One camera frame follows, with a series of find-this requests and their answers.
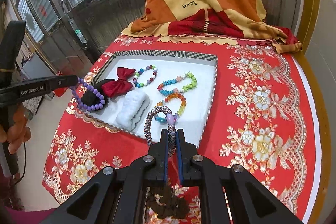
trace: human hand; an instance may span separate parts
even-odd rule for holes
[[[9,143],[10,154],[16,153],[22,143],[28,141],[32,136],[29,127],[26,127],[27,119],[22,104],[19,105],[13,115],[13,121],[15,124],[8,129],[8,132],[5,132],[0,125],[0,142],[7,141]]]

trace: braided hair tie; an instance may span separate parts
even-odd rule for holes
[[[151,123],[154,115],[163,112],[166,115],[167,124],[168,124],[168,157],[171,157],[176,149],[176,128],[175,128],[175,119],[171,110],[166,106],[156,106],[154,107],[147,115],[144,133],[148,145],[152,145],[151,137]]]

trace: hair accessory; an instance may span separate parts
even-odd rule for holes
[[[150,69],[153,69],[153,76],[151,78],[149,78],[149,80],[147,80],[146,82],[144,83],[138,83],[138,77],[145,71],[145,70],[150,70]],[[143,86],[146,86],[148,84],[150,84],[151,82],[154,81],[154,79],[156,78],[156,74],[158,73],[158,69],[157,67],[155,66],[147,66],[146,68],[144,69],[140,69],[135,75],[134,75],[134,78],[133,78],[133,83],[134,83],[134,86],[138,87],[138,88],[141,88]]]
[[[184,112],[184,109],[185,109],[185,105],[187,104],[186,100],[185,100],[185,97],[180,94],[180,93],[172,93],[172,94],[169,94],[167,96],[166,99],[162,100],[161,102],[157,103],[157,106],[162,106],[162,105],[165,105],[167,103],[169,103],[169,101],[173,98],[179,98],[181,99],[181,106],[179,108],[179,110],[175,113],[175,115],[173,115],[174,117],[174,121],[176,121]],[[156,121],[158,121],[159,123],[166,123],[167,122],[167,118],[162,118],[162,117],[159,117],[157,114],[154,115],[154,119]]]
[[[117,68],[118,80],[110,81],[102,85],[101,88],[103,89],[103,92],[110,98],[126,94],[133,87],[132,83],[127,79],[130,78],[134,72],[135,69],[123,67]]]
[[[179,90],[178,88],[174,88],[171,91],[163,90],[163,88],[165,86],[176,84],[177,82],[181,82],[185,78],[190,78],[191,83],[183,86],[181,90]],[[157,89],[162,95],[167,96],[167,95],[172,94],[172,93],[183,93],[183,92],[186,92],[188,90],[192,90],[196,87],[196,85],[197,85],[197,80],[196,80],[195,76],[191,72],[186,72],[184,75],[180,75],[173,80],[164,81],[161,85],[159,85],[157,87]]]
[[[151,124],[152,118],[154,115],[163,112],[166,115],[167,124],[168,124],[168,156],[171,157],[176,149],[176,128],[175,128],[175,120],[171,110],[166,106],[156,106],[154,107],[147,115],[144,133],[147,140],[147,144],[153,144],[153,140],[151,137]]]
[[[108,98],[108,96],[106,96],[106,94],[104,94],[103,89],[101,88],[101,86],[104,85],[107,82],[110,82],[110,81],[115,81],[115,79],[103,79],[103,80],[99,81],[97,84],[95,84],[93,86],[96,90],[98,90],[98,92],[100,92],[104,96],[103,99],[106,102],[108,102],[109,98]],[[93,92],[91,92],[90,90],[88,90],[88,89],[84,92],[81,100],[82,100],[83,104],[86,104],[88,106],[100,103],[100,99],[98,97],[96,97],[96,95]]]
[[[71,86],[70,87],[70,89],[72,90],[71,93],[78,103],[77,108],[79,108],[81,111],[86,110],[88,112],[95,111],[95,110],[98,110],[98,109],[102,109],[104,107],[104,104],[105,104],[104,95],[100,94],[100,92],[98,92],[98,90],[95,89],[93,86],[85,83],[83,78],[82,79],[78,78],[78,83],[81,83],[83,85],[83,87],[85,87],[87,90],[92,91],[96,95],[96,97],[98,97],[100,99],[100,103],[92,105],[92,106],[87,106],[86,104],[83,104],[81,98],[79,98],[79,96],[77,95],[76,87]]]
[[[131,131],[150,103],[149,96],[142,91],[131,90],[125,95],[121,111],[115,118],[115,125]]]

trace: purple bead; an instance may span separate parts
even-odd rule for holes
[[[173,114],[168,113],[168,114],[166,115],[166,118],[167,118],[167,124],[168,124],[169,126],[175,124],[175,120],[174,120],[174,116],[173,116]]]

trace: purple cloth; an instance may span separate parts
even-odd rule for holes
[[[7,208],[11,218],[16,224],[39,224],[42,220],[47,218],[55,209],[49,209],[46,211],[24,212],[16,211]]]

